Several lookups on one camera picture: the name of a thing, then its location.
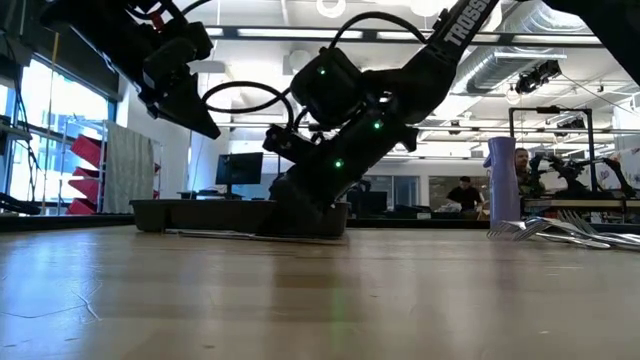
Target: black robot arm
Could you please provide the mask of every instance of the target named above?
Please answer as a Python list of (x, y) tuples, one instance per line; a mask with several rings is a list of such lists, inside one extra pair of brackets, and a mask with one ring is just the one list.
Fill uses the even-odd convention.
[[(554, 9), (581, 17), (636, 82), (640, 82), (640, 1), (544, 0)], [(425, 46), (401, 69), (362, 73), (336, 47), (339, 36), (320, 51), (291, 83), (294, 99), (318, 121), (320, 128), (338, 129), (336, 136), (316, 144), (296, 132), (296, 125), (274, 126), (264, 148), (295, 165), (274, 182), (271, 198), (291, 224), (317, 221), (338, 196), (375, 165), (396, 144), (417, 147), (416, 124), (445, 99), (465, 49), (498, 0), (459, 0), (443, 11)], [(135, 14), (154, 26), (138, 24)], [(158, 14), (168, 11), (164, 24)], [(356, 16), (341, 29), (367, 18), (388, 20), (382, 13)], [(187, 63), (205, 59), (211, 42), (200, 23), (188, 23), (171, 0), (53, 0), (45, 24), (62, 22), (133, 82), (154, 116), (161, 116), (212, 138), (219, 130), (196, 91), (196, 77)], [(286, 100), (281, 94), (273, 102)]]
[(465, 49), (497, 3), (461, 0), (443, 11), (426, 46), (401, 69), (363, 74), (332, 47), (335, 41), (323, 48), (294, 77), (291, 93), (321, 125), (341, 128), (318, 145), (287, 129), (269, 131), (265, 149), (295, 162), (270, 189), (282, 216), (317, 221), (396, 144), (414, 151), (418, 130), (407, 125), (424, 120), (447, 96)]
[[(154, 7), (158, 10), (147, 15)], [(166, 23), (165, 11), (172, 16)], [(134, 16), (153, 25), (138, 23)], [(171, 0), (54, 0), (41, 22), (52, 28), (70, 26), (135, 85), (154, 118), (214, 139), (220, 136), (198, 95), (197, 75), (187, 66), (210, 55), (211, 41), (202, 23), (187, 22)]]

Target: ceiling duct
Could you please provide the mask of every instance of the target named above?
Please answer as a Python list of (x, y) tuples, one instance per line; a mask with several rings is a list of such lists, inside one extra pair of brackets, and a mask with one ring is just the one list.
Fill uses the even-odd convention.
[[(579, 17), (552, 10), (544, 3), (536, 2), (521, 6), (506, 20), (501, 30), (510, 33), (575, 33), (585, 29), (587, 27)], [(486, 94), (514, 74), (547, 60), (557, 60), (559, 56), (562, 56), (561, 49), (479, 48), (458, 67), (453, 91)]]

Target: silver utensil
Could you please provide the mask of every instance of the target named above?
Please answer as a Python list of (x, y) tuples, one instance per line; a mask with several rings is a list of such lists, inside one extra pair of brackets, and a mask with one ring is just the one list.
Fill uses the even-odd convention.
[[(507, 223), (513, 227), (518, 227), (520, 229), (526, 228), (524, 221), (511, 221)], [(538, 236), (540, 238), (553, 241), (553, 242), (562, 242), (562, 243), (568, 243), (568, 244), (581, 245), (587, 248), (597, 249), (597, 250), (606, 250), (611, 248), (611, 246), (608, 244), (603, 244), (603, 243), (588, 240), (588, 239), (581, 239), (575, 236), (566, 236), (566, 235), (557, 235), (557, 234), (548, 234), (548, 233), (536, 233), (535, 236)]]
[(533, 223), (529, 226), (519, 226), (517, 224), (514, 225), (513, 223), (503, 221), (489, 230), (487, 237), (489, 239), (521, 241), (544, 231), (549, 226), (549, 224), (544, 222)]
[(574, 211), (560, 210), (558, 211), (558, 217), (560, 220), (571, 223), (588, 234), (613, 237), (640, 245), (640, 236), (635, 234), (600, 233)]
[(567, 223), (564, 221), (561, 221), (559, 219), (548, 219), (548, 218), (533, 218), (531, 220), (528, 220), (525, 222), (525, 226), (528, 226), (527, 223), (529, 221), (532, 221), (533, 223), (539, 222), (539, 221), (546, 221), (550, 224), (553, 224), (553, 226), (557, 229), (563, 230), (565, 232), (567, 232), (569, 235), (571, 236), (575, 236), (578, 238), (582, 238), (582, 239), (588, 239), (591, 241), (596, 241), (599, 243), (605, 243), (608, 245), (612, 245), (612, 246), (619, 246), (619, 247), (623, 247), (625, 249), (631, 249), (631, 250), (640, 250), (640, 244), (633, 242), (633, 241), (628, 241), (628, 240), (623, 240), (620, 238), (614, 238), (614, 237), (610, 237), (610, 236), (605, 236), (605, 235), (601, 235), (601, 234), (589, 234), (586, 233), (582, 230), (580, 230), (577, 226), (571, 224), (571, 223)]

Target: desk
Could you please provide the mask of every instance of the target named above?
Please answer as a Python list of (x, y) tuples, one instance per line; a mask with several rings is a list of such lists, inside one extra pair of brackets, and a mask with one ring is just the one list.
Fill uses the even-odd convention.
[(179, 192), (180, 198), (182, 200), (196, 200), (198, 198), (213, 198), (213, 199), (231, 199), (231, 200), (242, 200), (242, 195), (237, 194), (223, 194), (218, 192), (217, 190), (200, 190), (200, 191), (185, 191)]
[(612, 211), (637, 213), (640, 211), (640, 200), (551, 200), (528, 199), (524, 203), (525, 212), (568, 209), (577, 211)]
[(637, 253), (484, 234), (1, 235), (0, 358), (637, 359)]

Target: man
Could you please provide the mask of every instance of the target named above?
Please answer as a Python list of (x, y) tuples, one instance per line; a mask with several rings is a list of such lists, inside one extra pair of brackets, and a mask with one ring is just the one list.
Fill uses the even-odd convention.
[(480, 192), (471, 186), (468, 176), (460, 178), (460, 184), (449, 192), (447, 199), (460, 204), (460, 211), (475, 211), (476, 206), (483, 203)]
[[(516, 176), (518, 177), (518, 188), (520, 195), (530, 195), (532, 190), (532, 180), (529, 171), (529, 151), (525, 148), (516, 149)], [(544, 184), (539, 182), (540, 190), (544, 192)]]

